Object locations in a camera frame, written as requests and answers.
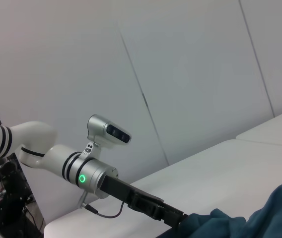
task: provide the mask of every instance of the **panel seam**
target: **panel seam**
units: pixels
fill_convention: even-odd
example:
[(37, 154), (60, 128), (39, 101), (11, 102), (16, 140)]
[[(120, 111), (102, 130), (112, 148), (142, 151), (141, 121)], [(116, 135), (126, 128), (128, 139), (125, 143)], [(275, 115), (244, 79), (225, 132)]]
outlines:
[(243, 18), (244, 18), (244, 22), (245, 22), (245, 25), (246, 25), (246, 28), (247, 28), (247, 32), (248, 32), (248, 36), (249, 36), (249, 39), (250, 39), (250, 42), (251, 42), (251, 46), (252, 46), (252, 49), (253, 49), (253, 51), (254, 51), (254, 55), (255, 55), (255, 58), (256, 58), (256, 62), (257, 62), (257, 65), (258, 65), (258, 69), (259, 69), (259, 71), (260, 71), (261, 79), (262, 79), (262, 82), (263, 82), (263, 84), (264, 84), (265, 91), (266, 91), (266, 94), (267, 94), (267, 97), (268, 97), (268, 100), (269, 100), (270, 108), (271, 108), (272, 114), (273, 114), (273, 116), (274, 116), (274, 118), (275, 118), (276, 115), (275, 115), (274, 108), (273, 108), (273, 106), (272, 106), (272, 102), (271, 102), (271, 99), (270, 99), (270, 96), (269, 96), (269, 93), (268, 93), (268, 89), (267, 89), (267, 86), (266, 86), (265, 78), (264, 78), (263, 72), (262, 72), (262, 70), (261, 70), (261, 66), (260, 66), (260, 63), (259, 63), (259, 60), (258, 60), (258, 56), (257, 56), (257, 53), (256, 53), (256, 49), (255, 49), (255, 46), (254, 46), (254, 42), (253, 42), (252, 37), (251, 37), (251, 33), (250, 33), (250, 30), (249, 30), (249, 26), (248, 26), (248, 24), (247, 24), (246, 15), (245, 15), (244, 9), (243, 9), (243, 7), (242, 7), (241, 0), (238, 0), (238, 2), (239, 2), (239, 6), (240, 6), (240, 9), (241, 9), (241, 13), (242, 13), (242, 16), (243, 16)]
[(136, 73), (136, 70), (135, 70), (135, 68), (134, 68), (134, 66), (133, 66), (133, 64), (132, 64), (132, 60), (131, 60), (130, 54), (129, 54), (129, 52), (128, 52), (128, 48), (127, 48), (127, 46), (126, 46), (125, 40), (123, 39), (123, 36), (122, 36), (120, 30), (119, 30), (119, 33), (120, 33), (120, 36), (121, 36), (122, 43), (123, 43), (123, 45), (124, 45), (124, 47), (125, 47), (126, 53), (127, 53), (127, 55), (128, 55), (130, 65), (131, 65), (132, 70), (133, 70), (133, 72), (134, 72), (134, 75), (135, 75), (135, 77), (136, 77), (136, 80), (137, 80), (139, 89), (140, 89), (140, 91), (141, 91), (141, 94), (142, 94), (142, 97), (143, 97), (145, 106), (146, 106), (147, 111), (148, 111), (148, 113), (149, 113), (149, 116), (150, 116), (150, 118), (151, 118), (151, 121), (152, 121), (152, 124), (153, 124), (153, 127), (154, 127), (154, 131), (155, 131), (155, 133), (156, 133), (157, 140), (159, 141), (160, 147), (161, 147), (162, 152), (163, 152), (163, 155), (164, 155), (164, 159), (165, 159), (167, 165), (170, 166), (170, 163), (169, 163), (169, 161), (168, 161), (168, 159), (167, 159), (166, 153), (165, 153), (165, 151), (164, 151), (164, 149), (163, 149), (163, 145), (162, 145), (162, 142), (161, 142), (159, 133), (157, 132), (157, 129), (156, 129), (156, 126), (155, 126), (155, 123), (154, 123), (154, 120), (153, 120), (153, 117), (152, 117), (150, 108), (149, 108), (149, 106), (148, 106), (148, 103), (147, 103), (147, 101), (146, 101), (145, 95), (144, 95), (143, 90), (142, 90), (142, 88), (141, 88), (141, 85), (140, 85), (140, 82), (139, 82), (139, 78), (138, 78), (137, 73)]

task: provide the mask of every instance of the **camera lens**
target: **camera lens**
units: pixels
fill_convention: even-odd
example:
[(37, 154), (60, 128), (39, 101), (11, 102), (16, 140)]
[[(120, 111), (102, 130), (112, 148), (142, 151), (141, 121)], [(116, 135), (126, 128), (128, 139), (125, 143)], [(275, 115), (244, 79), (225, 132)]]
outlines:
[(107, 126), (107, 133), (112, 135), (113, 137), (128, 143), (130, 140), (129, 135), (127, 135), (126, 133), (124, 133), (123, 131), (119, 130), (118, 128), (114, 127), (113, 125), (108, 125)]

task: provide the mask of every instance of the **black stripe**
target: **black stripe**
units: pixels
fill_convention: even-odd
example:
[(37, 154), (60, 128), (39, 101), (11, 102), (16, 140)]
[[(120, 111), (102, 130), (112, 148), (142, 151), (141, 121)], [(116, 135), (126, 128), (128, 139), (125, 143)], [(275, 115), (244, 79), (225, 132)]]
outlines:
[(4, 158), (6, 156), (6, 154), (10, 150), (11, 144), (12, 144), (12, 132), (11, 132), (11, 129), (8, 128), (8, 127), (6, 127), (6, 129), (8, 131), (8, 144), (7, 144), (7, 147), (6, 147), (6, 150), (5, 150), (4, 154), (0, 158)]
[(66, 171), (66, 178), (67, 178), (67, 180), (70, 182), (70, 171), (71, 171), (71, 167), (72, 167), (72, 165), (73, 165), (73, 163), (76, 161), (76, 159), (78, 159), (78, 157), (81, 155), (81, 153), (80, 154), (78, 154), (78, 155), (76, 155), (75, 157), (74, 157), (74, 159), (70, 162), (70, 165), (68, 165), (68, 168), (67, 168), (67, 171)]
[(68, 161), (71, 159), (71, 157), (72, 156), (74, 156), (75, 154), (77, 154), (77, 153), (80, 153), (80, 152), (73, 152), (71, 155), (69, 155), (69, 157), (65, 160), (65, 162), (64, 162), (64, 165), (63, 165), (63, 169), (62, 169), (62, 175), (63, 175), (63, 178), (66, 180), (66, 178), (65, 178), (65, 175), (64, 175), (64, 173), (65, 173), (65, 168), (66, 168), (66, 164), (68, 163)]
[(35, 156), (39, 156), (39, 157), (44, 157), (45, 156), (45, 154), (38, 153), (38, 152), (35, 152), (35, 151), (31, 151), (31, 150), (28, 150), (28, 149), (26, 149), (24, 147), (22, 147), (21, 150), (24, 151), (27, 154), (31, 154), (31, 155), (35, 155)]
[(82, 167), (84, 167), (84, 165), (85, 164), (87, 164), (89, 161), (91, 161), (91, 160), (95, 160), (95, 158), (88, 158), (88, 159), (86, 159), (82, 164), (81, 164), (81, 166), (79, 167), (79, 169), (77, 170), (77, 174), (76, 174), (76, 179), (75, 179), (75, 181), (76, 181), (76, 185), (79, 187), (79, 184), (78, 184), (78, 179), (79, 179), (79, 174), (80, 174), (80, 171), (81, 171), (81, 169), (82, 169)]
[(5, 139), (6, 139), (6, 135), (5, 135), (5, 130), (3, 128), (3, 126), (1, 126), (1, 130), (2, 130), (2, 142), (1, 142), (1, 146), (0, 146), (0, 154), (2, 153), (2, 150), (4, 148), (4, 145), (5, 145)]
[(25, 165), (26, 167), (29, 167), (29, 168), (31, 168), (30, 166), (28, 166), (28, 165), (26, 165), (26, 164), (24, 164), (23, 162), (21, 162), (21, 161), (19, 161), (20, 163), (22, 163), (23, 165)]

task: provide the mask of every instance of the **white wall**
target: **white wall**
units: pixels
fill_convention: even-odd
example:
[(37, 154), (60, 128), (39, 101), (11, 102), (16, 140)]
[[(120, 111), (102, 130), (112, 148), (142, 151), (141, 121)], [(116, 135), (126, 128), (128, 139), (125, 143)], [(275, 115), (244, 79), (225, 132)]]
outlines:
[(172, 164), (273, 117), (236, 0), (113, 0)]
[[(123, 180), (166, 167), (120, 33), (170, 164), (273, 117), (236, 0), (0, 0), (3, 123), (82, 150), (100, 114), (133, 135), (101, 155)], [(75, 207), (76, 186), (23, 170), (46, 222)]]
[(282, 114), (282, 0), (242, 0), (275, 115)]
[[(132, 136), (102, 152), (121, 179), (136, 181), (167, 166), (107, 0), (0, 0), (0, 118), (13, 126), (44, 121), (58, 143), (87, 144), (87, 120), (100, 114)], [(23, 166), (48, 223), (71, 211), (81, 190)]]

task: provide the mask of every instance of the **white table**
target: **white table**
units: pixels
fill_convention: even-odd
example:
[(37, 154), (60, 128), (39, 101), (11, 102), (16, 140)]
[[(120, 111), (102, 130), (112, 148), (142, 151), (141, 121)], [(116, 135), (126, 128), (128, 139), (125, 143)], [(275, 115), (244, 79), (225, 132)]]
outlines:
[(236, 139), (282, 145), (282, 114), (240, 134)]
[[(219, 208), (229, 216), (248, 219), (280, 184), (282, 146), (230, 140), (147, 176), (133, 186), (163, 198), (187, 214), (209, 214)], [(91, 203), (105, 215), (117, 214), (120, 204), (113, 197)], [(116, 219), (75, 210), (48, 224), (44, 237), (146, 238), (167, 229), (162, 221), (124, 206)]]

